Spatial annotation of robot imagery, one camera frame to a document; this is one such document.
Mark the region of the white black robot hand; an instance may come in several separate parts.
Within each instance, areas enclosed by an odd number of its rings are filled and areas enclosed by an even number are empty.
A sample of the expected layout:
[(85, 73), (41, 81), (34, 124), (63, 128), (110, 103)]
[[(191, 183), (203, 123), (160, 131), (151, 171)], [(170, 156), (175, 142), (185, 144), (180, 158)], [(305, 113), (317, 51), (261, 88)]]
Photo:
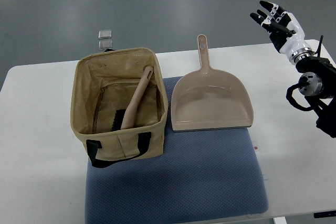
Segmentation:
[(251, 13), (250, 17), (265, 29), (275, 49), (295, 65), (301, 57), (313, 56), (314, 51), (305, 41), (305, 33), (295, 16), (278, 4), (260, 1), (268, 12), (261, 10)]

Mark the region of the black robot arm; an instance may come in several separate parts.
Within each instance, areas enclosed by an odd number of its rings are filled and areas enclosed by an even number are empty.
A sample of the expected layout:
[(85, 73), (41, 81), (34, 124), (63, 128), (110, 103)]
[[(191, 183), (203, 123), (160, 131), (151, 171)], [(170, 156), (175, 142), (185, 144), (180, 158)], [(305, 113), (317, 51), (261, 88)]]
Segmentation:
[[(287, 89), (286, 99), (296, 109), (314, 111), (318, 116), (316, 127), (335, 138), (335, 67), (321, 57), (323, 36), (316, 52), (302, 48), (292, 55), (292, 62), (301, 73), (298, 82)], [(300, 105), (292, 96), (297, 89), (309, 103)]]

